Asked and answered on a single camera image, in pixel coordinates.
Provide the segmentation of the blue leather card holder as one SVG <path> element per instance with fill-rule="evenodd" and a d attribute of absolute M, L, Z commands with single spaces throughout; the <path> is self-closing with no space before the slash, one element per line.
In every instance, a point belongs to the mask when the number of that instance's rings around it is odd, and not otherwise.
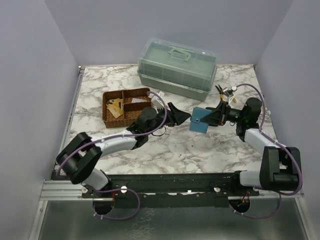
<path fill-rule="evenodd" d="M 201 119 L 206 117 L 210 113 L 211 113 L 211 110 L 209 109 L 195 107 L 190 117 L 189 131 L 206 134 L 208 131 L 209 125 L 205 122 L 202 122 Z"/>

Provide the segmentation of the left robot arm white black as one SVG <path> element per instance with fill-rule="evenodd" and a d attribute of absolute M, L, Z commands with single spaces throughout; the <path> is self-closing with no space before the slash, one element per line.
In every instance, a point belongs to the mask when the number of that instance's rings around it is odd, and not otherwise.
<path fill-rule="evenodd" d="M 96 168 L 101 157 L 138 149 L 147 143 L 153 132 L 165 126 L 179 126 L 190 117 L 189 113 L 177 109 L 169 102 L 168 108 L 159 110 L 145 107 L 135 122 L 117 134 L 90 137 L 81 132 L 57 155 L 57 174 L 63 171 L 72 184 L 84 183 L 93 188 L 99 197 L 107 197 L 111 191 L 110 178 Z"/>

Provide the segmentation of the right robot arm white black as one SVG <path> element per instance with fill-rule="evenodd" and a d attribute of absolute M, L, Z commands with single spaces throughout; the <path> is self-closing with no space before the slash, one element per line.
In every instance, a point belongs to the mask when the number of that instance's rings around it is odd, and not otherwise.
<path fill-rule="evenodd" d="M 248 98 L 242 109 L 232 108 L 221 100 L 217 107 L 202 109 L 195 120 L 206 127 L 234 123 L 236 135 L 261 154 L 259 170 L 240 171 L 238 179 L 230 183 L 234 195 L 243 195 L 248 187 L 294 195 L 302 188 L 300 151 L 280 144 L 261 130 L 258 118 L 262 106 L 262 101 L 255 97 Z"/>

